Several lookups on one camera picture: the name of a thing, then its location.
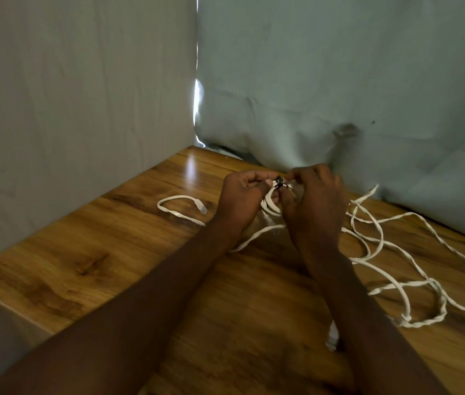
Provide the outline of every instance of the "wooden surface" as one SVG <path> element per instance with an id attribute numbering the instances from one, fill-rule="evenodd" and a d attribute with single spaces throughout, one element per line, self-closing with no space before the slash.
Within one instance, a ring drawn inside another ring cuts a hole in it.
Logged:
<path id="1" fill-rule="evenodd" d="M 169 206 L 208 221 L 223 177 L 248 168 L 243 161 L 194 147 L 172 156 L 0 254 L 0 304 L 49 333 L 62 330 L 141 278 L 198 231 L 197 225 L 159 211 L 158 200 L 179 194 L 199 198 L 209 210 L 203 217 L 188 200 Z M 372 199 L 364 205 L 376 218 L 401 212 Z M 465 262 L 417 219 L 383 227 L 386 239 L 410 252 L 465 305 Z M 465 253 L 464 236 L 434 227 Z M 372 227 L 359 228 L 374 235 Z M 347 256 L 362 254 L 347 235 L 341 249 Z M 419 279 L 393 251 L 383 250 L 373 263 L 398 280 Z M 356 271 L 369 288 L 385 283 L 363 266 Z M 407 293 L 414 318 L 434 314 L 432 292 L 418 288 Z M 391 315 L 402 311 L 395 291 L 377 299 Z M 264 234 L 217 262 L 143 393 L 352 393 L 345 355 L 324 345 L 330 323 L 328 308 L 287 233 Z M 465 394 L 465 313 L 450 307 L 443 323 L 401 332 L 451 392 Z"/>
<path id="2" fill-rule="evenodd" d="M 0 251 L 192 144 L 196 0 L 0 0 Z"/>

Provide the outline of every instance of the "tangled cable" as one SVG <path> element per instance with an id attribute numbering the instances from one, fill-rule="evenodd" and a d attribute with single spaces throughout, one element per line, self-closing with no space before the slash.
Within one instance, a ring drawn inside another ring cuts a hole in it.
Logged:
<path id="1" fill-rule="evenodd" d="M 273 200 L 271 198 L 273 192 L 275 191 L 276 188 L 278 188 L 279 185 L 281 185 L 281 184 L 277 183 L 277 182 L 273 182 L 273 187 L 271 188 L 269 193 L 265 196 L 265 198 L 262 200 L 262 202 L 260 204 L 260 206 L 262 208 L 263 217 L 266 219 L 268 225 L 266 227 L 264 227 L 263 229 L 255 232 L 255 234 L 253 234 L 247 241 L 245 241 L 242 244 L 238 245 L 236 248 L 232 249 L 230 252 L 237 252 L 237 251 L 242 250 L 252 240 L 259 237 L 262 233 L 273 230 L 275 228 L 285 228 L 286 227 L 283 224 L 275 224 L 275 222 L 271 218 L 271 216 L 276 216 L 276 217 L 281 217 L 282 216 L 282 212 L 280 211 L 278 206 L 275 205 L 275 203 L 273 202 Z M 366 208 L 364 208 L 361 204 L 362 204 L 363 201 L 367 200 L 369 197 L 371 197 L 377 191 L 378 186 L 379 185 L 377 184 L 367 194 L 363 195 L 359 199 L 355 199 L 354 201 L 350 201 L 350 204 L 354 205 L 355 207 L 353 208 L 353 211 L 351 213 L 346 212 L 346 214 L 350 217 L 350 225 L 351 225 L 352 230 L 349 230 L 349 229 L 347 229 L 345 227 L 342 228 L 343 233 L 350 234 L 353 237 L 355 237 L 356 239 L 358 239 L 362 243 L 362 245 L 364 246 L 364 248 L 366 250 L 366 255 L 361 257 L 361 258 L 349 258 L 351 260 L 351 262 L 353 264 L 358 263 L 358 264 L 367 266 L 370 269 L 375 270 L 376 272 L 380 273 L 383 277 L 385 277 L 390 282 L 390 284 L 388 284 L 388 285 L 384 285 L 382 287 L 378 287 L 378 288 L 375 288 L 374 290 L 371 290 L 370 292 L 368 292 L 368 294 L 369 295 L 377 295 L 377 294 L 379 294 L 379 293 L 381 293 L 381 292 L 383 292 L 385 290 L 392 290 L 392 289 L 397 289 L 399 291 L 399 293 L 400 293 L 400 295 L 402 297 L 402 301 L 404 303 L 404 312 L 401 313 L 400 318 L 397 318 L 397 319 L 392 318 L 392 321 L 394 322 L 394 324 L 399 326 L 399 327 L 419 328 L 419 327 L 422 327 L 424 325 L 432 325 L 434 323 L 443 321 L 446 314 L 447 314 L 447 310 L 446 310 L 447 303 L 450 303 L 451 305 L 455 306 L 456 308 L 458 308 L 458 309 L 460 309 L 462 311 L 465 311 L 465 306 L 462 306 L 459 303 L 457 303 L 456 301 L 454 301 L 446 293 L 446 291 L 443 289 L 441 284 L 436 279 L 430 278 L 426 274 L 426 272 L 415 262 L 413 257 L 408 252 L 403 250 L 400 246 L 395 245 L 394 243 L 389 242 L 389 241 L 384 239 L 384 233 L 382 231 L 381 223 L 384 223 L 384 222 L 387 222 L 387 221 L 390 221 L 390 220 L 401 219 L 401 218 L 403 218 L 405 216 L 409 216 L 409 215 L 416 216 L 425 224 L 425 226 L 432 233 L 432 235 L 441 244 L 446 246 L 451 252 L 453 252 L 454 254 L 456 254 L 457 256 L 459 256 L 463 260 L 465 260 L 465 255 L 462 254 L 461 252 L 457 251 L 456 249 L 452 248 L 450 245 L 448 245 L 445 240 L 443 240 L 441 237 L 439 237 L 437 232 L 433 229 L 432 226 L 430 226 L 428 224 L 426 219 L 424 217 L 422 217 L 421 215 L 417 214 L 417 213 L 406 212 L 406 213 L 403 213 L 403 214 L 400 214 L 400 215 L 393 216 L 391 218 L 376 220 L 371 215 L 371 213 Z M 189 219 L 190 221 L 192 221 L 192 222 L 194 222 L 196 224 L 204 226 L 205 224 L 203 222 L 197 220 L 197 219 L 189 218 L 188 216 L 185 216 L 185 215 L 183 215 L 183 214 L 181 214 L 179 212 L 176 212 L 176 211 L 171 211 L 170 209 L 167 209 L 167 208 L 165 208 L 164 206 L 161 205 L 161 204 L 163 204 L 164 202 L 166 202 L 166 201 L 168 201 L 170 199 L 177 199 L 177 198 L 191 199 L 191 200 L 194 201 L 194 203 L 196 204 L 196 206 L 200 210 L 200 212 L 202 212 L 203 214 L 207 213 L 207 209 L 205 208 L 205 206 L 203 205 L 203 203 L 199 199 L 195 199 L 195 198 L 189 197 L 187 195 L 178 195 L 178 196 L 162 199 L 162 200 L 160 200 L 158 202 L 158 208 L 161 209 L 162 211 L 170 212 L 170 213 L 172 213 L 173 215 L 175 215 L 175 216 L 177 216 L 179 218 Z M 368 215 L 370 220 L 365 220 L 365 219 L 358 218 L 356 216 L 358 210 L 361 210 L 366 215 Z M 379 233 L 379 238 L 377 239 L 377 238 L 374 238 L 374 237 L 368 237 L 368 236 L 365 236 L 362 233 L 358 232 L 357 229 L 355 228 L 355 221 L 359 221 L 361 223 L 373 224 L 375 226 L 375 228 L 377 229 L 377 232 Z M 369 248 L 366 241 L 371 241 L 371 242 L 377 243 L 377 247 L 375 248 L 374 252 L 371 252 L 371 250 L 370 250 L 370 248 Z M 387 246 L 388 248 L 400 251 L 400 253 L 414 266 L 414 268 L 417 270 L 417 272 L 419 272 L 419 274 L 423 277 L 423 280 L 398 282 L 395 278 L 393 278 L 390 274 L 388 274 L 384 270 L 380 269 L 379 267 L 377 267 L 375 265 L 372 265 L 371 263 L 368 263 L 368 260 L 372 259 L 379 252 L 381 252 L 381 250 L 382 250 L 382 248 L 384 246 Z M 428 318 L 428 319 L 425 319 L 425 320 L 412 322 L 412 316 L 410 315 L 411 314 L 410 300 L 409 300 L 408 296 L 406 295 L 406 292 L 404 291 L 403 287 L 406 287 L 406 286 L 420 287 L 420 286 L 423 286 L 423 285 L 429 285 L 437 293 L 437 295 L 438 295 L 438 303 L 439 303 L 439 312 L 433 318 Z M 333 350 L 336 347 L 337 342 L 338 342 L 338 330 L 337 330 L 336 326 L 333 323 L 331 325 L 328 341 L 327 341 L 326 344 L 330 349 Z"/>

